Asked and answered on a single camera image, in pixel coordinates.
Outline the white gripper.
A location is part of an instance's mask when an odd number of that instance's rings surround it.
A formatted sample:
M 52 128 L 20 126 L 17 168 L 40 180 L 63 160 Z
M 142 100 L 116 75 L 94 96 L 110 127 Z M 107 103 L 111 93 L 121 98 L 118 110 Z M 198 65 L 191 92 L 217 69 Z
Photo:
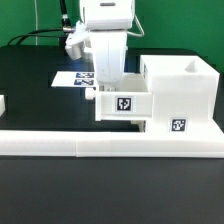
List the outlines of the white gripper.
M 124 73 L 127 32 L 91 31 L 94 72 L 100 85 L 117 85 Z

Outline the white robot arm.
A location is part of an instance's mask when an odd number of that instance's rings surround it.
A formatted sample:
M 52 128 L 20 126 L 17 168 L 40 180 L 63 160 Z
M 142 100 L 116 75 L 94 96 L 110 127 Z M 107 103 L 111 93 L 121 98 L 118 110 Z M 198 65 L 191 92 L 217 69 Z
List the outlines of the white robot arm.
M 80 0 L 81 30 L 71 33 L 66 49 L 89 41 L 100 85 L 115 86 L 124 73 L 127 31 L 132 27 L 135 0 Z

